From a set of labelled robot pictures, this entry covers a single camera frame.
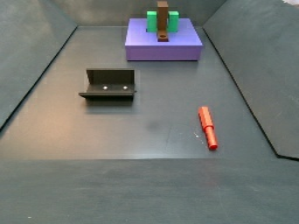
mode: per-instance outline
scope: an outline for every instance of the brown block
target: brown block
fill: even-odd
[[[158,31],[167,30],[167,18],[169,18],[169,3],[166,1],[158,2]]]

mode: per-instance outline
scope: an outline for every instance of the gray table surface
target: gray table surface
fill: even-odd
[[[201,61],[127,62],[127,28],[80,27],[0,134],[0,159],[274,158],[207,36]],[[133,105],[87,103],[87,68],[134,68]],[[209,151],[198,107],[210,106]]]
[[[202,29],[199,62],[127,63],[126,31],[78,29],[2,132],[2,223],[297,223],[299,164],[275,158]],[[131,106],[86,103],[87,67],[135,68]]]

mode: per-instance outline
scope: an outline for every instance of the black bracket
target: black bracket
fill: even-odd
[[[87,69],[88,90],[79,95],[87,99],[134,98],[137,92],[135,70],[129,68]]]

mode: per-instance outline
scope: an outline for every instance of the purple block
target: purple block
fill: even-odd
[[[131,18],[126,35],[127,60],[199,60],[202,41],[189,18],[179,19],[179,31],[169,32],[170,42],[158,42],[146,31],[146,18]]]

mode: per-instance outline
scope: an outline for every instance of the red cylinder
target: red cylinder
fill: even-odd
[[[210,149],[217,150],[219,147],[219,144],[218,144],[218,140],[217,140],[217,136],[215,136],[213,127],[207,127],[205,132],[206,132]]]

